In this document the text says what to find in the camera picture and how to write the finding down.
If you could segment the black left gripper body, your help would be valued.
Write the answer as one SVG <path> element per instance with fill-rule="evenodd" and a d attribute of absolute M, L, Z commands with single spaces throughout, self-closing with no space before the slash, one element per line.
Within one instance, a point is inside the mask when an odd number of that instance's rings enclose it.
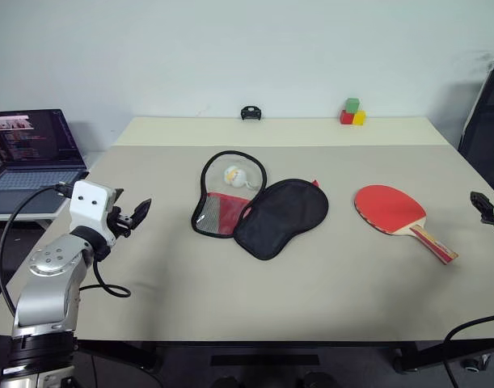
<path fill-rule="evenodd" d="M 115 238 L 128 238 L 132 233 L 129 218 L 121 215 L 121 208 L 118 206 L 113 206 L 112 210 L 108 213 L 107 227 Z"/>

